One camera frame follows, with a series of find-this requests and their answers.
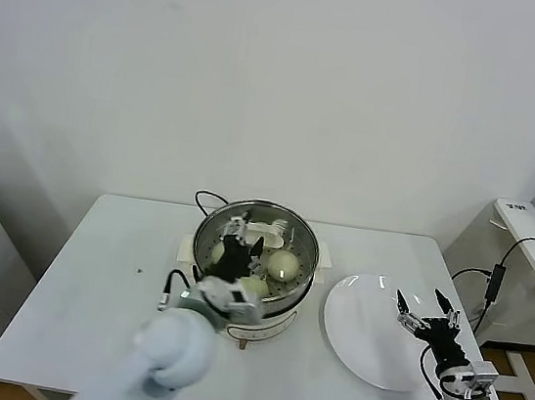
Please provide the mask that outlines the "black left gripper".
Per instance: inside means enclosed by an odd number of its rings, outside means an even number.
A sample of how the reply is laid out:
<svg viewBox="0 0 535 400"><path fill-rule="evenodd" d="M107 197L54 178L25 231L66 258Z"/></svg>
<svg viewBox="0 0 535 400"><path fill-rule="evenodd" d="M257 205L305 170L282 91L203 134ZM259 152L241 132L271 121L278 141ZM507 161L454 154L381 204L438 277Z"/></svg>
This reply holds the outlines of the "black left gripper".
<svg viewBox="0 0 535 400"><path fill-rule="evenodd" d="M233 215L226 223L222 235L224 251L217 263L211 266L211 276L233 283L247 277L249 270L261 267L264 238L259 237L251 248L245 245L250 214L250 211L244 211L238 216Z"/></svg>

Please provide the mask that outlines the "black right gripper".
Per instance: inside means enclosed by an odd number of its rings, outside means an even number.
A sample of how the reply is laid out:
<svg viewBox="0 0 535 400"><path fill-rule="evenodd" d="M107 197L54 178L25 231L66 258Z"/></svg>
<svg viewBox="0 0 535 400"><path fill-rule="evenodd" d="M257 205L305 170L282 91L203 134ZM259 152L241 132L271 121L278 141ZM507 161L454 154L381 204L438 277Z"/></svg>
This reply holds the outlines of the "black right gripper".
<svg viewBox="0 0 535 400"><path fill-rule="evenodd" d="M397 320L403 328L415 331L417 339L426 342L432 350L437 365L460 367L467 362L463 347L455 341L458 336L460 312L456 311L451 301L441 290L436 289L435 297L446 318L419 318L410 312L400 289L396 291L398 315Z"/></svg>

